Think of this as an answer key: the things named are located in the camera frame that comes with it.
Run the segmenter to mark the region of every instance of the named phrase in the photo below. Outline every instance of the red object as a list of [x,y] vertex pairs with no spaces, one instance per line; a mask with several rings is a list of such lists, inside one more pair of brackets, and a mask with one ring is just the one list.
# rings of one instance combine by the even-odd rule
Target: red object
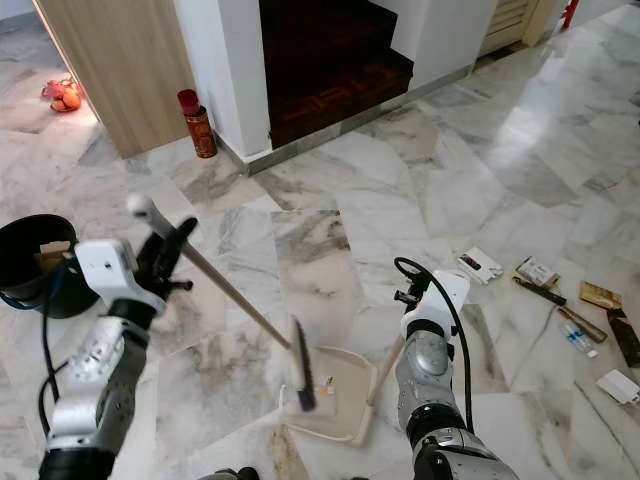
[[213,131],[209,124],[207,109],[200,105],[198,95],[193,90],[178,92],[178,101],[187,121],[187,128],[191,134],[196,153],[200,158],[213,157],[218,151],[213,139]]
[[193,90],[181,90],[178,92],[178,101],[185,115],[196,115],[200,110],[198,94]]
[[571,0],[567,8],[564,9],[562,17],[560,17],[564,18],[564,23],[562,24],[563,29],[569,28],[569,25],[571,25],[571,20],[573,20],[573,16],[576,14],[578,3],[580,3],[580,0]]

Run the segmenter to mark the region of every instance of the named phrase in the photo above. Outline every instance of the marble floor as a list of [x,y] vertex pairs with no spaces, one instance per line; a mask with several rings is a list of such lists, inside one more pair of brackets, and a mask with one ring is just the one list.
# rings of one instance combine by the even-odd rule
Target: marble floor
[[[535,255],[570,305],[583,279],[624,296],[640,332],[640,8],[623,6],[477,70],[364,127],[254,177],[195,157],[188,139],[125,161],[86,106],[53,114],[40,86],[63,75],[37,26],[0,34],[0,223],[69,218],[83,239],[139,244],[129,192],[173,220],[195,215],[193,243],[262,312],[297,316],[312,344],[380,363],[397,333],[397,255],[455,268],[477,245],[505,266],[463,309],[476,432],[523,480],[640,478],[640,408],[595,384],[630,371],[615,344],[587,359],[545,300],[509,272]],[[360,449],[281,426],[277,346],[181,262],[195,282],[151,328],[149,362],[116,480],[197,479],[255,465],[266,480],[409,479],[411,451],[387,382]],[[91,311],[51,325],[54,363],[74,352]],[[456,394],[462,397],[461,356]],[[0,478],[34,478],[44,447],[36,393],[39,318],[0,308]]]

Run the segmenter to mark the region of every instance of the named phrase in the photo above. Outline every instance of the white dustpan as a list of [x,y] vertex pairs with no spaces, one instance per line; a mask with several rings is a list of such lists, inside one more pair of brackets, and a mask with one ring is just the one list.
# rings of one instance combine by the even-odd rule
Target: white dustpan
[[[335,398],[332,415],[286,415],[285,423],[311,435],[360,446],[373,420],[378,369],[366,358],[333,347],[316,347],[312,353],[314,379],[332,379]],[[316,395],[319,407],[322,396]]]

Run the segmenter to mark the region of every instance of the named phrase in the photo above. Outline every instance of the plastic bottle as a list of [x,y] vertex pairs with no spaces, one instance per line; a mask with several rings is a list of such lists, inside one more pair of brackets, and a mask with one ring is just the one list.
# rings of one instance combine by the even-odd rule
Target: plastic bottle
[[591,340],[589,340],[575,323],[569,320],[562,320],[560,322],[560,331],[565,334],[567,340],[569,340],[574,347],[586,354],[587,357],[593,358],[598,355]]

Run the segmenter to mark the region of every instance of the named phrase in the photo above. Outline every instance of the black bucket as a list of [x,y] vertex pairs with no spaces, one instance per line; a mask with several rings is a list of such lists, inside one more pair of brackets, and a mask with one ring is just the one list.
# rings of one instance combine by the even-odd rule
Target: black bucket
[[40,246],[78,242],[73,226],[57,215],[33,215],[0,229],[0,298],[20,310],[40,310],[49,293],[49,316],[67,318],[82,313],[98,295],[89,288],[75,260],[63,259],[46,275],[34,255]]

